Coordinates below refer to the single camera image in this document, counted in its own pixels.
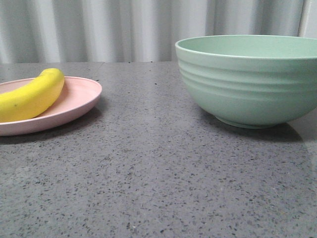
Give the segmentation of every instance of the speckled countertop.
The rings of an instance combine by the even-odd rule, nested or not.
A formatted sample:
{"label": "speckled countertop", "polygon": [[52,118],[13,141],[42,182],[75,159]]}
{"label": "speckled countertop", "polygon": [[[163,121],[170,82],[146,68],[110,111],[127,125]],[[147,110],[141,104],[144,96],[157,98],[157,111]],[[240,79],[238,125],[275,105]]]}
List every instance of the speckled countertop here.
{"label": "speckled countertop", "polygon": [[71,123],[0,137],[1,238],[317,238],[317,110],[225,125],[176,62],[2,64],[0,81],[47,67],[102,97]]}

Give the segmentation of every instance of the plate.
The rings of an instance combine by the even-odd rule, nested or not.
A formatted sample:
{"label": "plate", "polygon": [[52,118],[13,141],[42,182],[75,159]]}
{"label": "plate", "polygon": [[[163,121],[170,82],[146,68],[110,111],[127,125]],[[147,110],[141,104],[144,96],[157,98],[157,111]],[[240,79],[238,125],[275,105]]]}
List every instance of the plate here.
{"label": "plate", "polygon": [[[0,93],[12,91],[32,79],[1,83]],[[102,86],[96,81],[66,76],[62,92],[52,106],[32,119],[0,123],[0,136],[38,132],[75,120],[96,105],[101,91]]]}

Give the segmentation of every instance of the mint green bowl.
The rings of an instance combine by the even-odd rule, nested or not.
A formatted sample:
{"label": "mint green bowl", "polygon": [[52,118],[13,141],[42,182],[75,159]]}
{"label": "mint green bowl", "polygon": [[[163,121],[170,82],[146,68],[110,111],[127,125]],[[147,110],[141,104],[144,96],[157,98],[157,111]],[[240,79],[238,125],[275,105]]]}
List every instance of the mint green bowl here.
{"label": "mint green bowl", "polygon": [[317,39],[224,35],[175,46],[189,94],[224,123],[266,128],[317,107]]}

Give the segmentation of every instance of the curtain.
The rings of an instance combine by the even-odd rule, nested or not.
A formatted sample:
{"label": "curtain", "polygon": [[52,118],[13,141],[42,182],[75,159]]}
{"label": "curtain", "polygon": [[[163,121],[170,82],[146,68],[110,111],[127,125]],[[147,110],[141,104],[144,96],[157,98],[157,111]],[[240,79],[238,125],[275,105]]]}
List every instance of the curtain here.
{"label": "curtain", "polygon": [[0,0],[0,63],[175,60],[180,39],[317,38],[317,0]]}

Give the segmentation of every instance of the yellow banana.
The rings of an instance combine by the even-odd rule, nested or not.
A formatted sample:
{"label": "yellow banana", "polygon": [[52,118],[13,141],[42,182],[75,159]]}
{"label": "yellow banana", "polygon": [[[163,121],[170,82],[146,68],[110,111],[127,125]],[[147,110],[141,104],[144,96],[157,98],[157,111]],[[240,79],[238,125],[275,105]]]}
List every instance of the yellow banana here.
{"label": "yellow banana", "polygon": [[28,84],[0,94],[0,122],[36,117],[57,100],[63,86],[63,72],[48,68]]}

